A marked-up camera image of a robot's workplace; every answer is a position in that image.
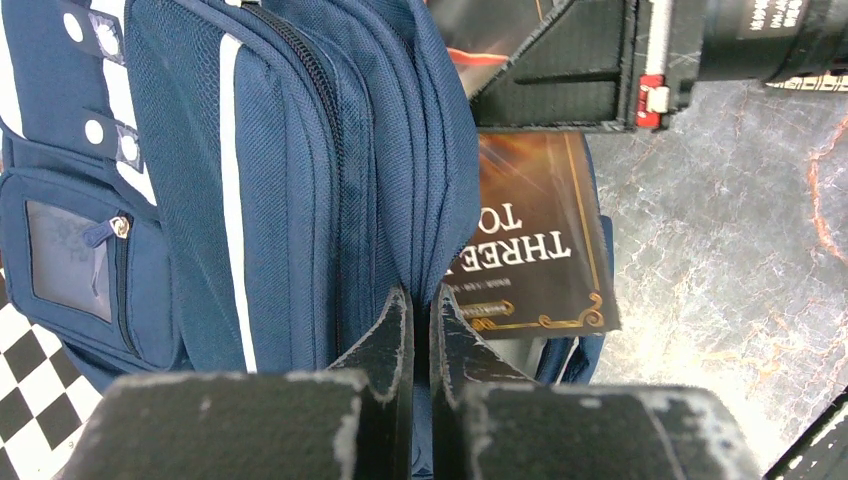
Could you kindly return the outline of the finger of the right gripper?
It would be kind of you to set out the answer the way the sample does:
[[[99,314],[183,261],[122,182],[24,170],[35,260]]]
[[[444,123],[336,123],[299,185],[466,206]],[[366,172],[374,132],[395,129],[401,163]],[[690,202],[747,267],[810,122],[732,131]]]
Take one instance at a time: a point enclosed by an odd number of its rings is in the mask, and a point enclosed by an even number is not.
[[[471,97],[483,133],[628,132],[633,1],[565,1]]]

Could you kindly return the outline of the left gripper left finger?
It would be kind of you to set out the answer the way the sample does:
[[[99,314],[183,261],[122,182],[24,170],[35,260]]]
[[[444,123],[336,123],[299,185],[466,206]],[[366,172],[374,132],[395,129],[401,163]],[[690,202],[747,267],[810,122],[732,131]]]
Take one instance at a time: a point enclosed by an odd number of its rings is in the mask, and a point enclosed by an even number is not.
[[[374,326],[321,371],[123,377],[60,477],[407,479],[412,310],[391,288]]]

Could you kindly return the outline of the Three Days To See book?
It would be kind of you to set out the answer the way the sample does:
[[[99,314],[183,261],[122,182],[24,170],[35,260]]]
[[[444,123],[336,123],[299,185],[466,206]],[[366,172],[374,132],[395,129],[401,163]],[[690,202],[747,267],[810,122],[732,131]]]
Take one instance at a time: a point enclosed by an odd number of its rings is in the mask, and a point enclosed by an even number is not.
[[[479,92],[561,1],[432,1],[467,93]],[[620,328],[611,257],[579,133],[481,133],[481,211],[448,270],[462,317],[487,340],[598,335]]]

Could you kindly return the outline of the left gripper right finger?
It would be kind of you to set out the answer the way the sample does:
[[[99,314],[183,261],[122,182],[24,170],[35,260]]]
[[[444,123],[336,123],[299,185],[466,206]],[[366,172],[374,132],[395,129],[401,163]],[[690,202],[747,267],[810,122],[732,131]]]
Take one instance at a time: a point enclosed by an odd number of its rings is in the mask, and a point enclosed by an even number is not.
[[[756,479],[741,429],[710,391],[539,384],[461,318],[431,304],[430,385],[438,479]]]

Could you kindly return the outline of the navy blue student backpack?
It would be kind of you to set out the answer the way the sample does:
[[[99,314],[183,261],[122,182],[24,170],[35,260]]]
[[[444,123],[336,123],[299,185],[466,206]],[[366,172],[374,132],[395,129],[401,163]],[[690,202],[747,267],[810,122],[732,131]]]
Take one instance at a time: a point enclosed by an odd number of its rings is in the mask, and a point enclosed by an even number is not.
[[[327,367],[479,223],[479,136],[422,1],[5,1],[10,303],[98,389]],[[544,383],[594,340],[548,339]]]

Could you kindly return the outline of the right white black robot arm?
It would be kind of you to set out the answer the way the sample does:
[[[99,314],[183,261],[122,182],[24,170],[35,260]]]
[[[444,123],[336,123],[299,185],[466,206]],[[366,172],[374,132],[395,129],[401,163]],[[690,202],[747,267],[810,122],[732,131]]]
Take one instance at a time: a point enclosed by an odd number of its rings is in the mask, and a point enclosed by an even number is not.
[[[847,69],[843,1],[567,1],[471,99],[484,132],[659,131],[699,81]]]

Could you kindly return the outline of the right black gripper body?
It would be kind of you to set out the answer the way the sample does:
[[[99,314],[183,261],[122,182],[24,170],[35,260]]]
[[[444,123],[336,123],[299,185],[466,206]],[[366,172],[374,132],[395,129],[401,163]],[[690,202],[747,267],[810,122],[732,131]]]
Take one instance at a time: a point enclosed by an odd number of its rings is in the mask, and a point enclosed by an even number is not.
[[[625,46],[626,128],[664,130],[686,109],[698,79],[706,20],[704,1],[630,1]]]

